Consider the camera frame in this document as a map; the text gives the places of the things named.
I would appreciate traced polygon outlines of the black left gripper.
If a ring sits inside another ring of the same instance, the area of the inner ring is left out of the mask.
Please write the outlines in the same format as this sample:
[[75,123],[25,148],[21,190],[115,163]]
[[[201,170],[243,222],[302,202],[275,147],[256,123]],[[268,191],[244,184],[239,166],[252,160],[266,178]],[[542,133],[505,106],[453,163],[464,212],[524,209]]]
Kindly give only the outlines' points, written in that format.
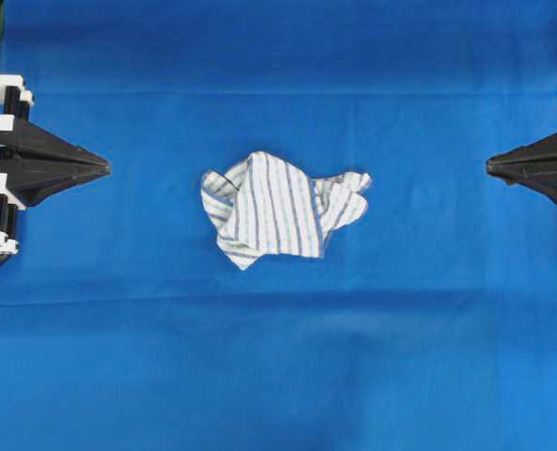
[[6,147],[51,160],[0,160],[0,255],[18,252],[16,223],[20,210],[111,174],[103,158],[29,122],[33,105],[34,95],[21,75],[0,75],[0,159],[11,155]]

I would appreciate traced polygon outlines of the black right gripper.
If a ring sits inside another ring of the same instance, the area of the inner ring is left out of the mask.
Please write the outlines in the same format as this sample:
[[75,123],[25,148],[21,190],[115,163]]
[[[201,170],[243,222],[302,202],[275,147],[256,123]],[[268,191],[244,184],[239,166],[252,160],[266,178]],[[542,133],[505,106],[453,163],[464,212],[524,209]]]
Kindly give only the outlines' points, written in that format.
[[487,173],[507,185],[518,184],[548,197],[557,205],[557,187],[533,179],[522,179],[503,174],[502,170],[514,164],[557,163],[557,132],[530,145],[490,157],[486,162]]

